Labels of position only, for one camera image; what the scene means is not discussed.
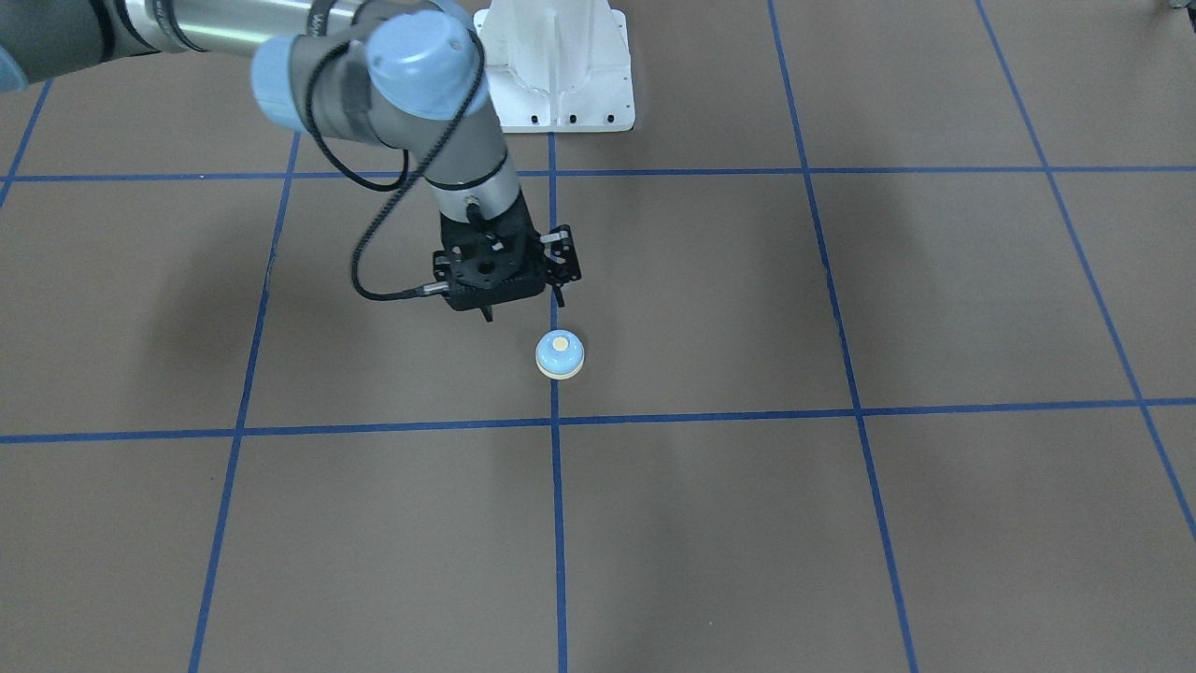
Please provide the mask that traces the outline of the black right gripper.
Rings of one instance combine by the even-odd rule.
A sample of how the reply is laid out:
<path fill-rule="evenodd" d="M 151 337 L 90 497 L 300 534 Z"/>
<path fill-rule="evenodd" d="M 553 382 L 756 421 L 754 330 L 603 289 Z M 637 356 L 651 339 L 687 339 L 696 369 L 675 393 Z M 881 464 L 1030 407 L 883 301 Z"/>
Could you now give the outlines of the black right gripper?
<path fill-rule="evenodd" d="M 495 251 L 504 247 L 525 247 L 541 243 L 547 255 L 547 285 L 553 289 L 553 301 L 557 308 L 565 307 L 565 286 L 582 279 L 579 253 L 576 253 L 576 235 L 570 225 L 565 224 L 541 235 L 533 230 L 533 219 L 525 201 L 515 201 L 496 218 L 469 219 L 460 216 L 439 216 L 440 241 L 444 251 L 456 247 L 492 246 Z M 478 308 L 486 323 L 494 322 L 494 307 L 483 304 Z"/>

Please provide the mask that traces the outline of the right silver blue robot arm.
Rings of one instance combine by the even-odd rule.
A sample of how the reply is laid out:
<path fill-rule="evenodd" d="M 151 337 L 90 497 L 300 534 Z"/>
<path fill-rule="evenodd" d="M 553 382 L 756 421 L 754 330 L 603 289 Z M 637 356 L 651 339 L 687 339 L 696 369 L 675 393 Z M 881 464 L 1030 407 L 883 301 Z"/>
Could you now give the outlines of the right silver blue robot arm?
<path fill-rule="evenodd" d="M 486 77 L 478 30 L 453 1 L 5 1 L 4 93 L 167 53 L 250 61 L 260 111 L 310 136 L 334 170 L 386 195 L 350 253 L 373 302 L 440 295 L 486 320 L 498 304 L 581 277 L 567 226 L 538 233 Z M 364 252 L 417 183 L 439 212 L 433 280 L 364 285 Z"/>

